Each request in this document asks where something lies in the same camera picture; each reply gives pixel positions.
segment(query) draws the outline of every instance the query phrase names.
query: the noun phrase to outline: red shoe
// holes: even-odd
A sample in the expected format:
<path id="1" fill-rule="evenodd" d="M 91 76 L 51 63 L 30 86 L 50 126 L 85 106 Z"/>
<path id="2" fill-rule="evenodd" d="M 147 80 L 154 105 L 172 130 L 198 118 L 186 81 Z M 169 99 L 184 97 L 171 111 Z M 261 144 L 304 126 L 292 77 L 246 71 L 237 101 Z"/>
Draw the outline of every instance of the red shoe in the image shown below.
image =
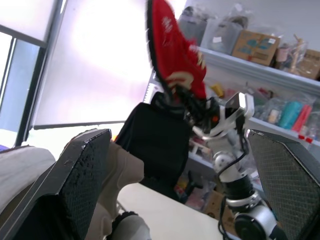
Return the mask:
<path id="1" fill-rule="evenodd" d="M 206 99 L 202 53 L 180 32 L 175 15 L 165 0 L 148 0 L 147 28 L 152 65 L 159 80 L 176 92 L 176 85 Z"/>

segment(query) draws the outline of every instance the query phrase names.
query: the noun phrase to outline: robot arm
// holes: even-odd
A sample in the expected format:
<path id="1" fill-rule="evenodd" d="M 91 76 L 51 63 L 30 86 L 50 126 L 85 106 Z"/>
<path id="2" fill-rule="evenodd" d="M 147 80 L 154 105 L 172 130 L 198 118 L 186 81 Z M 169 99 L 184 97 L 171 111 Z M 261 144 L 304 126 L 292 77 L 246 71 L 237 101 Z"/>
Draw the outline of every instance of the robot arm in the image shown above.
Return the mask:
<path id="1" fill-rule="evenodd" d="M 219 231 L 225 240 L 229 239 L 221 222 L 227 204 L 234 214 L 235 230 L 242 240 L 287 240 L 285 233 L 277 226 L 274 214 L 254 190 L 249 176 L 240 172 L 236 166 L 236 163 L 249 153 L 244 124 L 253 114 L 253 97 L 237 93 L 225 106 L 220 106 L 219 123 L 209 133 L 204 133 L 198 126 L 193 127 L 193 131 L 204 140 L 227 136 L 234 149 L 233 153 L 219 151 L 213 157 L 213 169 L 225 192 L 221 204 Z"/>

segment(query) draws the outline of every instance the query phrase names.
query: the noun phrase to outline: black mesh pad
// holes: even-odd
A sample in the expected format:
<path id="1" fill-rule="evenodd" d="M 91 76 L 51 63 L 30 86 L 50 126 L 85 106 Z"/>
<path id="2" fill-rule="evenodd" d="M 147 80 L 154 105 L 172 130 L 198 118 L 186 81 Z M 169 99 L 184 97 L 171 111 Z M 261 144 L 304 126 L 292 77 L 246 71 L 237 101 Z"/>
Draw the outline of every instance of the black mesh pad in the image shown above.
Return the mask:
<path id="1" fill-rule="evenodd" d="M 263 191 L 289 240 L 308 238 L 320 209 L 320 163 L 300 143 L 251 130 Z"/>

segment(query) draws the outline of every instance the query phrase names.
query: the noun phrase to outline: yellow object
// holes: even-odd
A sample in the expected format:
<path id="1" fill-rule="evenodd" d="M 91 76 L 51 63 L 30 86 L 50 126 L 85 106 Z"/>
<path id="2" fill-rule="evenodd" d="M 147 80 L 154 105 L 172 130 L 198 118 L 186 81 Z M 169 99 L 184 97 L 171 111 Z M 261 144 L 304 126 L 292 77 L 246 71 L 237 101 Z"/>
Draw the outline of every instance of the yellow object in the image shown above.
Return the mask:
<path id="1" fill-rule="evenodd" d="M 210 88 L 215 92 L 215 94 L 219 98 L 222 98 L 224 96 L 224 90 L 219 83 L 212 85 Z"/>

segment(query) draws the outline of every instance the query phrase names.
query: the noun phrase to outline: chair backrest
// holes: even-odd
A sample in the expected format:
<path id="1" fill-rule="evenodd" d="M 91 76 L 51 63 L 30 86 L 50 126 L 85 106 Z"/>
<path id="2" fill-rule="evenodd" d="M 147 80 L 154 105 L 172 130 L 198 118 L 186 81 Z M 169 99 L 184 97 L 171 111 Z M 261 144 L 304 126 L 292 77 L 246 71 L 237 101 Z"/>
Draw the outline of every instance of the chair backrest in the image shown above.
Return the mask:
<path id="1" fill-rule="evenodd" d="M 174 186 L 188 160 L 191 128 L 184 108 L 156 101 L 161 94 L 135 107 L 115 142 L 144 162 L 146 177 Z"/>

